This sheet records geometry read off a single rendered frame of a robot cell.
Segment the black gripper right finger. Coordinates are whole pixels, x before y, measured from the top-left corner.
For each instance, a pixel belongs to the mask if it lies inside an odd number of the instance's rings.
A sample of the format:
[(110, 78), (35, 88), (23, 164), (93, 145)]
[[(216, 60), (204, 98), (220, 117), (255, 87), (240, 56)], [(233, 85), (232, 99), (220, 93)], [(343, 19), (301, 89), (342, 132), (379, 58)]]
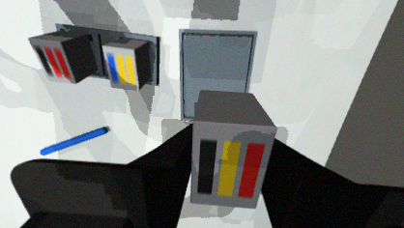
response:
[(404, 225), (404, 187), (355, 183), (277, 139), (261, 194), (273, 228)]

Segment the blue rod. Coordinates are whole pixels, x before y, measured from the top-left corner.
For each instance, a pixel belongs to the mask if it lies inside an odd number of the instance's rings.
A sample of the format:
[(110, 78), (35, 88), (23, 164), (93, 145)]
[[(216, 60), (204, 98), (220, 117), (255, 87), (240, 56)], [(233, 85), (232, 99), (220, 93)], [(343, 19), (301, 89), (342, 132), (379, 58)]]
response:
[(41, 155), (46, 156), (46, 155), (49, 155), (51, 153), (55, 153), (55, 152), (64, 150), (64, 148), (66, 148), (66, 147), (69, 147), (69, 146), (74, 145), (74, 144), (81, 143), (83, 141), (98, 137), (98, 136), (106, 134), (106, 133), (107, 133), (107, 128), (95, 129), (93, 131), (90, 131), (90, 132), (84, 133), (82, 135), (73, 137), (73, 138), (65, 140), (63, 142), (54, 144), (54, 146), (52, 146), (52, 147), (42, 149), (41, 150)]

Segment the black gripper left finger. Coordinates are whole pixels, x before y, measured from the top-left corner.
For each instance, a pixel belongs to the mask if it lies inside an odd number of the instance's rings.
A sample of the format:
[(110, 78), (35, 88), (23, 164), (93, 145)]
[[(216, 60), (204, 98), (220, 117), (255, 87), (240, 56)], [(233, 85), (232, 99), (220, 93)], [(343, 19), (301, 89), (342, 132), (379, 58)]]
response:
[(191, 173), (188, 125), (130, 163), (38, 158), (17, 164), (13, 186), (37, 211), (127, 217), (133, 228), (177, 228)]

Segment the grey box with yellow and blue stripes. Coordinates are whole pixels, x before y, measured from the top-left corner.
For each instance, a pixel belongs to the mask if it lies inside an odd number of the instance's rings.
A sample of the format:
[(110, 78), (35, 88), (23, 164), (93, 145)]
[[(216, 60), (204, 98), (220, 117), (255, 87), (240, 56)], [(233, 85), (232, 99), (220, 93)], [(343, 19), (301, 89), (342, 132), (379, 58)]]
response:
[(111, 88), (140, 91), (152, 77), (149, 42), (121, 38), (102, 49)]

